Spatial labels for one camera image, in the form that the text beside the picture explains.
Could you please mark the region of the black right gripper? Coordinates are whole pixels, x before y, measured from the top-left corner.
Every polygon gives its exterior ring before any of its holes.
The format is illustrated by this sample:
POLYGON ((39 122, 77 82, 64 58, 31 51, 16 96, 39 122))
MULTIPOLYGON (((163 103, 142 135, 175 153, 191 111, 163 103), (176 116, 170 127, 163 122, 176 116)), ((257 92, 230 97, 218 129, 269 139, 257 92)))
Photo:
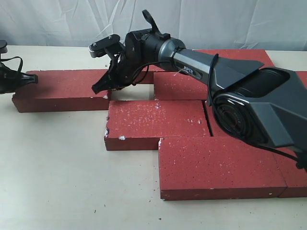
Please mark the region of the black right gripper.
POLYGON ((92 91, 95 94, 107 90, 123 90, 125 87, 132 85, 143 69, 141 68, 142 63, 128 60, 123 53, 109 57, 111 61, 108 74, 104 74, 100 80, 92 85, 92 91))

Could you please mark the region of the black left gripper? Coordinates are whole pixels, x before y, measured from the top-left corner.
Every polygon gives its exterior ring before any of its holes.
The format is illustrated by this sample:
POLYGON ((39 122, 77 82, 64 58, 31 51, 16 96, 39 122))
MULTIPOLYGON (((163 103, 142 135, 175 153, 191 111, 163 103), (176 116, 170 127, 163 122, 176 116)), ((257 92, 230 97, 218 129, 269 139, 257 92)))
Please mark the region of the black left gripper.
POLYGON ((20 61, 17 70, 7 67, 3 62, 0 63, 1 94, 12 93, 28 84, 38 83, 38 76, 36 74, 21 73, 23 61, 20 61))

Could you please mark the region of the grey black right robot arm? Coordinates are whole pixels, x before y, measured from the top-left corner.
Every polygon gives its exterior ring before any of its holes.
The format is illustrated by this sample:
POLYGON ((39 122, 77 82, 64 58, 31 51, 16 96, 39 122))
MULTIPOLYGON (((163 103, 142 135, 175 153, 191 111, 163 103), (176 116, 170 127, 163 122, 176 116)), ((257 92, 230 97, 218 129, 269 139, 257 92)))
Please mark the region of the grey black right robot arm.
POLYGON ((250 145, 307 151, 307 89, 292 70, 257 60, 231 59, 188 49, 158 29, 147 10, 149 29, 117 34, 89 46, 93 58, 110 57, 108 71, 92 86, 95 93, 136 84, 147 66, 188 75, 207 86, 216 122, 250 145))

